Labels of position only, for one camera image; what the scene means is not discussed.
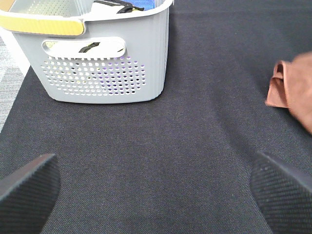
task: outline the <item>perforated holes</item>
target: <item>perforated holes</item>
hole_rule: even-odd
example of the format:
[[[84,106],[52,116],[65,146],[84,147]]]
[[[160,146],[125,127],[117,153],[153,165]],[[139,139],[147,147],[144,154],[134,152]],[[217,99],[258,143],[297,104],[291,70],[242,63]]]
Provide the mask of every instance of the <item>perforated holes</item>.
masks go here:
[[[92,63],[92,60],[96,59],[89,59],[90,63],[82,62],[85,59],[78,62],[74,61],[74,59],[64,58],[64,61],[58,62],[56,58],[51,57],[49,60],[51,67],[49,64],[46,67],[41,65],[43,72],[46,73],[47,79],[52,78],[49,80],[51,85],[56,86],[56,88],[59,88],[59,86],[68,88],[68,90],[62,91],[66,91],[68,94],[74,93],[82,96],[135,94],[137,90],[146,84],[145,65],[137,65],[138,62],[130,61],[130,57],[114,59],[113,62],[108,63]]]

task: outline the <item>blue cloth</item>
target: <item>blue cloth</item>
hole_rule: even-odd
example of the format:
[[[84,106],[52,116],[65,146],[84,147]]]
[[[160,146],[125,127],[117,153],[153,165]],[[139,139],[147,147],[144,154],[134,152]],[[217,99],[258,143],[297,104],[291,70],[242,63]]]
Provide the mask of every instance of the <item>blue cloth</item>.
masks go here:
[[[151,10],[155,8],[154,0],[125,0],[132,3],[137,7],[144,7],[144,11]]]

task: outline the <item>brown towel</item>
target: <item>brown towel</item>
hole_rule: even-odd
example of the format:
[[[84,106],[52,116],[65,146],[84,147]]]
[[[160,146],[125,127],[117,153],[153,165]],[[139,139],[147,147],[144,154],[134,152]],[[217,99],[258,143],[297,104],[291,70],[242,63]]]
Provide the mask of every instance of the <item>brown towel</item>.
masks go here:
[[[266,104],[288,108],[312,134],[312,52],[276,64]]]

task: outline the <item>laundry basket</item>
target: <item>laundry basket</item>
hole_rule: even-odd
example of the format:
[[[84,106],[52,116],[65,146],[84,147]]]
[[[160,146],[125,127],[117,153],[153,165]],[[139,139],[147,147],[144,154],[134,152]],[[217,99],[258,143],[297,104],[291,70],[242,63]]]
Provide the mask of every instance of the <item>laundry basket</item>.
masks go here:
[[[89,13],[93,0],[0,0],[0,26],[13,32],[53,99],[148,101],[163,90],[173,1],[156,0],[148,11],[95,15]]]

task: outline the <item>yellow basket handle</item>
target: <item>yellow basket handle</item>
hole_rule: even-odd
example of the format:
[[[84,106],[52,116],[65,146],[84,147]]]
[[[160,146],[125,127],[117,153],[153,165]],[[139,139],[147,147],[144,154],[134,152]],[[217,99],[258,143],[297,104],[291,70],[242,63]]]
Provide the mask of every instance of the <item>yellow basket handle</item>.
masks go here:
[[[0,27],[14,32],[79,36],[84,23],[76,18],[9,12],[15,0],[0,0]]]

